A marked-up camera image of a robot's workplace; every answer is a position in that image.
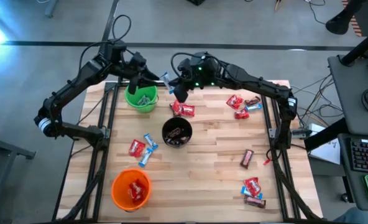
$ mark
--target gray floor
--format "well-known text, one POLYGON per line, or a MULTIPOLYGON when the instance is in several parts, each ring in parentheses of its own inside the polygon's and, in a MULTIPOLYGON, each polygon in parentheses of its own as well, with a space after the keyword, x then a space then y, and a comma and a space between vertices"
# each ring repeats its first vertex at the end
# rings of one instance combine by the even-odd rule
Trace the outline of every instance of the gray floor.
MULTIPOLYGON (((273 0, 206 0, 195 7, 184 0, 120 0, 117 15, 132 17, 127 42, 207 43, 255 45, 354 46, 362 40, 350 28, 345 35, 330 34, 314 21, 307 3, 282 1, 274 12, 273 0)), ((0 1, 0 17, 11 25, 14 40, 99 41, 112 0, 60 1, 54 18, 44 17, 44 4, 35 0, 0 1)), ((343 8, 340 0, 316 7, 318 19, 326 21, 343 8)), ((117 35, 127 22, 118 22, 117 35)), ((46 138, 33 117, 45 97, 61 88, 77 72, 83 47, 0 47, 0 139, 36 151, 33 161, 18 157, 0 202, 0 219, 13 223, 47 222, 51 219, 72 140, 46 138)), ((175 52, 199 49, 132 49, 141 52, 156 74, 172 72, 170 57, 175 52)), ((221 60, 244 67, 250 74, 266 79, 289 79, 303 87, 329 74, 327 58, 345 52, 289 50, 206 49, 221 60)), ((91 49, 85 61, 96 53, 91 49)), ((317 92, 318 87, 309 88, 317 92)), ((326 90, 339 105, 334 86, 326 90)), ((299 106, 306 107, 311 93, 297 94, 299 106)), ((63 111, 66 122, 78 121, 84 93, 63 111)), ((333 123, 339 118, 326 119, 333 123)), ((315 176, 324 217, 334 219, 354 205, 340 202, 344 192, 341 178, 315 176)))

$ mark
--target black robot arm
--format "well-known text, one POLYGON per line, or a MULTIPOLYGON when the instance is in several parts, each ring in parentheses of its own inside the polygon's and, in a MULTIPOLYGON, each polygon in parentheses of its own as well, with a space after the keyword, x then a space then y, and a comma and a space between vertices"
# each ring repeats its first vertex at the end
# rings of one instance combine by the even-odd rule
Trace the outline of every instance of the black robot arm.
POLYGON ((112 40, 102 45, 99 53, 81 68, 76 78, 68 80, 63 88, 52 92, 52 95, 44 100, 34 121, 46 136, 81 137, 92 146, 96 146, 104 136, 99 127, 84 128, 64 123, 62 121, 64 106, 89 86, 105 80, 109 74, 130 80, 129 92, 132 94, 136 92, 137 87, 143 88, 157 84, 155 81, 159 78, 149 71, 146 59, 136 52, 131 53, 132 58, 126 62, 123 57, 126 50, 126 44, 123 41, 112 40))
MULTIPOLYGON (((188 96, 186 91, 193 90, 195 87, 201 89, 206 85, 216 85, 220 88, 229 88, 233 90, 249 90, 255 93, 274 99, 278 103, 281 125, 277 128, 275 139, 273 141, 274 149, 287 150, 291 145, 290 123, 297 115, 297 99, 293 96, 292 90, 287 86, 268 82, 262 77, 256 78, 248 74, 243 68, 227 62, 222 62, 207 52, 197 54, 177 53, 176 55, 188 55, 191 59, 184 59, 178 66, 178 78, 170 82, 175 86, 174 94, 180 102, 184 102, 188 96)), ((315 220, 316 223, 328 223, 322 221, 301 199, 293 185, 290 184, 285 174, 277 163, 277 176, 286 186, 299 208, 305 214, 307 219, 315 220)))

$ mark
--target candy bar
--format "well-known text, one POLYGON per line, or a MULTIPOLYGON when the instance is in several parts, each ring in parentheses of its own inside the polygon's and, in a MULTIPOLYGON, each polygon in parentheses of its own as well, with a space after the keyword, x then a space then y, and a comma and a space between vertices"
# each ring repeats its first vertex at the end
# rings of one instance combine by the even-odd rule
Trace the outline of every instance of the candy bar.
POLYGON ((195 116, 195 106, 182 105, 181 115, 184 116, 195 116))
POLYGON ((142 155, 142 159, 139 162, 139 166, 141 167, 145 167, 145 165, 148 162, 149 157, 151 156, 151 154, 154 152, 154 150, 147 148, 146 152, 142 155))
POLYGON ((147 95, 143 95, 142 98, 137 102, 139 106, 147 105, 151 102, 151 99, 147 95))
POLYGON ((258 103, 258 104, 253 105, 253 106, 245 106, 245 109, 246 109, 246 111, 261 109, 261 103, 258 103))
POLYGON ((139 157, 144 148, 145 148, 144 143, 138 140, 133 140, 132 145, 130 146, 130 149, 129 149, 129 155, 134 156, 134 157, 139 157))
POLYGON ((178 102, 178 100, 174 101, 172 109, 181 115, 181 110, 182 110, 182 104, 178 102))
POLYGON ((245 186, 242 187, 241 194, 252 196, 251 193, 246 189, 245 186))
POLYGON ((258 177, 253 177, 244 180, 245 187, 248 189, 248 191, 251 193, 252 196, 258 195, 261 191, 261 187, 259 186, 258 181, 259 181, 258 177))
POLYGON ((234 113, 235 119, 247 119, 249 118, 249 113, 244 109, 234 113))
POLYGON ((251 163, 252 157, 253 157, 254 151, 250 150, 250 149, 246 149, 244 157, 242 159, 241 162, 241 166, 243 166, 244 168, 248 168, 249 163, 251 163))
POLYGON ((235 110, 238 110, 243 101, 244 99, 242 99, 241 97, 233 95, 227 100, 227 105, 234 108, 235 110))
POLYGON ((179 134, 181 134, 182 129, 181 128, 175 128, 173 131, 170 131, 167 134, 168 138, 174 138, 175 136, 178 136, 179 134))
POLYGON ((247 205, 252 205, 252 206, 259 207, 259 208, 265 208, 265 200, 260 200, 258 198, 254 198, 251 196, 245 196, 244 202, 247 205))
POLYGON ((129 193, 133 199, 133 202, 138 201, 142 198, 145 192, 145 187, 137 179, 135 182, 129 184, 129 193))
POLYGON ((152 150, 158 148, 158 144, 151 138, 151 135, 149 133, 144 135, 144 138, 147 140, 148 144, 152 147, 152 150))
POLYGON ((255 96, 253 99, 251 100, 245 100, 245 104, 246 106, 252 106, 255 105, 256 103, 260 102, 260 98, 258 96, 255 96))
POLYGON ((173 105, 174 105, 174 103, 170 103, 169 105, 170 105, 170 109, 172 109, 172 111, 173 111, 173 116, 174 116, 174 117, 181 116, 181 114, 180 114, 179 112, 176 112, 176 111, 173 109, 173 105))
POLYGON ((169 90, 169 94, 173 93, 174 87, 172 87, 171 85, 169 85, 169 78, 168 78, 169 74, 167 72, 165 72, 164 75, 162 75, 160 77, 160 79, 162 79, 163 83, 165 84, 165 86, 167 87, 167 89, 169 90))

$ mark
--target butcher block tabletop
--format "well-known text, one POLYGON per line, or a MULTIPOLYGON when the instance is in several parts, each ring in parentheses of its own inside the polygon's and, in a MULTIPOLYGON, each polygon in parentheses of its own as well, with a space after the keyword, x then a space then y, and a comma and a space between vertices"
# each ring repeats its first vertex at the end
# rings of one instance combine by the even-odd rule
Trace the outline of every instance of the butcher block tabletop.
MULTIPOLYGON (((287 80, 274 82, 289 86, 287 80)), ((104 86, 105 82, 102 82, 87 89, 81 117, 89 113, 101 99, 104 86)), ((193 135, 186 146, 175 149, 162 140, 162 126, 173 117, 169 104, 174 102, 174 95, 169 95, 166 88, 158 87, 159 100, 155 109, 148 114, 140 114, 126 103, 125 88, 120 87, 118 93, 99 222, 282 221, 273 165, 271 162, 263 165, 266 161, 265 153, 269 149, 264 112, 251 111, 249 119, 238 120, 234 119, 234 109, 226 104, 233 94, 244 99, 251 99, 257 94, 218 87, 189 91, 186 104, 195 106, 195 117, 185 118, 192 125, 193 135), (147 133, 150 133, 159 147, 146 166, 141 168, 138 165, 140 158, 129 156, 128 150, 133 139, 146 143, 143 135, 147 133), (248 169, 239 165, 246 149, 255 152, 248 169), (152 183, 147 204, 131 213, 117 208, 111 199, 114 178, 127 168, 144 170, 152 183), (266 200, 265 208, 244 204, 244 196, 241 194, 243 180, 251 177, 259 178, 263 199, 266 200)), ((106 110, 106 121, 111 98, 106 110)), ((97 125, 100 107, 101 104, 80 125, 97 125)), ((272 125, 275 126, 272 107, 269 107, 272 125)), ((292 122, 292 128, 298 127, 296 119, 292 122)), ((297 139, 292 143, 303 145, 297 139)), ((84 140, 75 142, 72 153, 87 145, 84 140)), ((70 159, 57 218, 64 217, 82 195, 91 153, 92 148, 89 148, 70 159)), ((292 146, 288 156, 296 191, 312 211, 322 217, 306 151, 292 146)), ((289 193, 285 188, 284 191, 289 216, 293 217, 289 193)), ((93 213, 95 192, 90 200, 89 217, 93 213)))

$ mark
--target desk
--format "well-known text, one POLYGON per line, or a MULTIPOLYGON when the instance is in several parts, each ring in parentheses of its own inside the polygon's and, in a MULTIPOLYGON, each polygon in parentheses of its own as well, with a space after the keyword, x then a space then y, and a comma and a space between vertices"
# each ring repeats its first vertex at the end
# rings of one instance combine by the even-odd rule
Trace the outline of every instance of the desk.
MULTIPOLYGON (((287 81, 278 83, 288 85, 287 81)), ((104 83, 88 88, 81 116, 88 113, 102 97, 103 90, 104 83)), ((193 136, 185 147, 173 149, 163 143, 161 130, 164 122, 172 117, 169 104, 175 97, 169 95, 166 88, 159 88, 156 108, 149 114, 139 114, 127 105, 124 88, 120 88, 98 221, 282 221, 273 166, 271 163, 263 166, 266 160, 265 152, 269 148, 263 111, 252 112, 247 120, 235 120, 234 110, 226 105, 232 94, 243 98, 255 96, 255 93, 246 90, 220 90, 217 87, 191 91, 186 103, 195 106, 195 117, 188 118, 193 128, 193 136), (144 208, 127 213, 113 204, 110 196, 111 184, 123 169, 139 168, 139 160, 128 156, 127 153, 133 139, 145 142, 142 136, 146 133, 150 133, 159 144, 159 148, 144 168, 152 181, 152 193, 144 208), (239 166, 245 149, 255 151, 248 170, 239 166), (250 177, 259 178, 264 198, 267 200, 266 209, 244 205, 240 190, 242 181, 250 177)), ((81 125, 96 124, 98 113, 99 108, 81 125)), ((293 127, 298 127, 298 120, 293 122, 293 127)), ((73 152, 85 146, 84 141, 78 141, 73 147, 73 152)), ((288 156, 297 191, 313 212, 322 217, 306 151, 293 147, 288 150, 288 156)), ((57 218, 66 215, 83 193, 90 158, 91 149, 71 158, 57 218)), ((293 216, 289 195, 287 192, 285 195, 288 212, 293 216)))
MULTIPOLYGON (((344 118, 306 139, 305 145, 308 150, 337 138, 339 134, 368 136, 368 111, 361 101, 362 93, 368 89, 368 59, 357 59, 351 67, 342 65, 338 57, 330 57, 328 63, 343 108, 344 118)), ((360 178, 367 173, 351 170, 347 156, 348 146, 345 145, 344 137, 341 138, 341 155, 344 158, 344 172, 347 174, 343 180, 347 194, 351 194, 359 209, 368 210, 368 195, 364 192, 364 182, 360 178)))
POLYGON ((340 133, 368 135, 368 111, 361 101, 362 93, 368 89, 368 59, 357 59, 351 67, 342 65, 338 57, 330 57, 328 63, 344 118, 308 138, 307 149, 315 149, 340 133))
POLYGON ((368 137, 348 134, 339 134, 338 136, 340 148, 342 149, 341 158, 343 161, 344 171, 346 172, 346 177, 350 187, 350 192, 348 193, 353 196, 354 202, 357 204, 359 209, 368 211, 368 192, 364 181, 364 177, 368 175, 368 173, 354 171, 351 169, 351 157, 348 154, 350 150, 349 141, 347 141, 348 138, 368 139, 368 137))

